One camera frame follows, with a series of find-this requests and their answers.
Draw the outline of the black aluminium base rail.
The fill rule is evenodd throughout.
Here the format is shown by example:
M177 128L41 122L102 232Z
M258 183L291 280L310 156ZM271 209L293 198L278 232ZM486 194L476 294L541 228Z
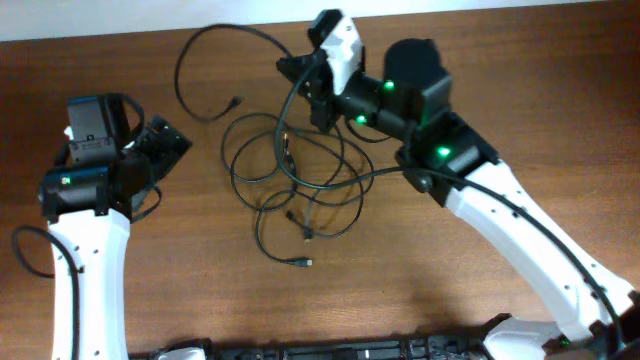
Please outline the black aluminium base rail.
M131 359L212 360L367 360L367 359L490 359L477 331L431 335L414 333L378 338L346 338L316 342L216 343L194 338L145 352L131 352Z

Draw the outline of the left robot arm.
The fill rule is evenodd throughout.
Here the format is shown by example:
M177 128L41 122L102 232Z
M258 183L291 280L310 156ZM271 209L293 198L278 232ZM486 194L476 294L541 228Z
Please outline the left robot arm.
M39 187L54 255L54 359L127 358L124 265L141 206L192 143L121 93L72 98L69 138Z

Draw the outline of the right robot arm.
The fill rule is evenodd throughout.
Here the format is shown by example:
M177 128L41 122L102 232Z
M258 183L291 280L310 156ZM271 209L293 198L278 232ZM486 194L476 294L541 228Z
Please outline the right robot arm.
M452 79L429 39L405 39L366 73L359 44L321 44L276 66L305 96L322 130L339 117L401 141L396 169L494 246L551 314L505 315L482 346L494 359L587 354L611 359L639 347L639 294L584 251L524 190L497 151L450 104Z

